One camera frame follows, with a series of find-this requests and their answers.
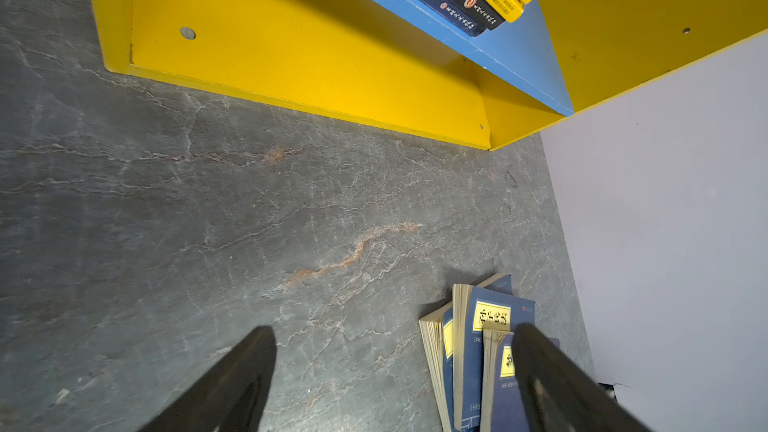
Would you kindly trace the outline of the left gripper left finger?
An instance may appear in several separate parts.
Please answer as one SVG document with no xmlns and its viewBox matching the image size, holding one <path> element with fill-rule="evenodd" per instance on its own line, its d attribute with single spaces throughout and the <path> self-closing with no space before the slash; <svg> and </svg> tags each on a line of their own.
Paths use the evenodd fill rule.
<svg viewBox="0 0 768 432">
<path fill-rule="evenodd" d="M 143 431 L 256 431 L 277 358 L 273 329 L 258 326 Z"/>
</svg>

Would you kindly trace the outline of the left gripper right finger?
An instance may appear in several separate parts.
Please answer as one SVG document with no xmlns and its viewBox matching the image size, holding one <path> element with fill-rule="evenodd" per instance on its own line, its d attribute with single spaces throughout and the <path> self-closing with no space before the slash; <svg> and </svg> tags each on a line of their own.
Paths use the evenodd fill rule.
<svg viewBox="0 0 768 432">
<path fill-rule="evenodd" d="M 516 327 L 512 356 L 532 431 L 649 431 L 534 325 Z"/>
</svg>

